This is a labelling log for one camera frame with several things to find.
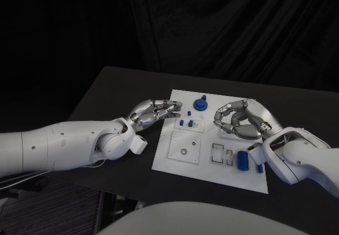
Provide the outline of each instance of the robotic hand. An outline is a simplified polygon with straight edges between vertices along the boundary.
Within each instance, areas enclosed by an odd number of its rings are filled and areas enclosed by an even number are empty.
[[[148,142],[136,133],[161,119],[181,117],[182,103],[146,100],[129,117],[113,121],[70,121],[28,132],[0,134],[0,177],[26,171],[70,170],[140,154]]]
[[[223,122],[223,117],[231,112],[231,124]],[[256,143],[247,149],[257,165],[269,163],[280,179],[295,184],[312,178],[339,198],[339,150],[331,146],[305,129],[287,127],[283,129],[266,107],[253,99],[240,100],[223,106],[214,117],[214,124],[228,133]],[[251,125],[241,125],[248,119]]]

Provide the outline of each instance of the small blue component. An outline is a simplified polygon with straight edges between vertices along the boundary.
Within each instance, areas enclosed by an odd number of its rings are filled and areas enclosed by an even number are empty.
[[[198,111],[204,111],[207,109],[207,96],[204,95],[201,99],[198,99],[194,103],[194,107]]]
[[[264,173],[263,164],[261,164],[261,165],[257,165],[257,166],[259,166],[259,172],[260,172],[260,173]]]
[[[248,154],[246,151],[238,152],[238,169],[243,171],[250,170],[248,167]]]

